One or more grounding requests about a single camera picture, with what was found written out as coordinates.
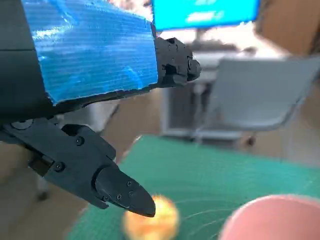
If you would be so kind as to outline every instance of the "cutting mat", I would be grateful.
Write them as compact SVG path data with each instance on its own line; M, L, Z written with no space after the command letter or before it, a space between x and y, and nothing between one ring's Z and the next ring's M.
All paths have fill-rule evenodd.
M120 168L150 193L172 199L181 226L176 240L215 240L244 203L270 194L320 197L320 170L279 159L143 136ZM89 206L69 240L122 240L123 210Z

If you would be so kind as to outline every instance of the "small ball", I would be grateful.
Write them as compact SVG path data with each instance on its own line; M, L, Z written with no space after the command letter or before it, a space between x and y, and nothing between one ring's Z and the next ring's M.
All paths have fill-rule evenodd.
M129 240L172 240L178 233L179 212L168 198L152 196L155 216L145 217L126 211L123 230Z

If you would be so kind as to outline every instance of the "pink cup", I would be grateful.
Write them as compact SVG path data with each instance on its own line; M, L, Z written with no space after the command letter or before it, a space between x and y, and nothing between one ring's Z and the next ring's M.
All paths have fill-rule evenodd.
M257 198L232 214L219 240L320 240L320 202L297 195Z

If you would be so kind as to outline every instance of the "screw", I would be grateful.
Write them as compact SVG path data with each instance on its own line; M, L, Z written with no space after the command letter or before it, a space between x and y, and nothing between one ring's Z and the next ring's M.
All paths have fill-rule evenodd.
M63 162L57 162L54 166L54 170L57 172L57 173L60 173L62 172L63 170L65 169L65 164Z
M75 140L75 144L77 146L81 146L85 143L85 139L82 136L78 136Z

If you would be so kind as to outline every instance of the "monitor screen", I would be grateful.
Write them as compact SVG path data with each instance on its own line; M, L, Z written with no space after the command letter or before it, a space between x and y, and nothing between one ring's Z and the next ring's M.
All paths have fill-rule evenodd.
M260 0L153 0L157 31L209 28L254 21Z

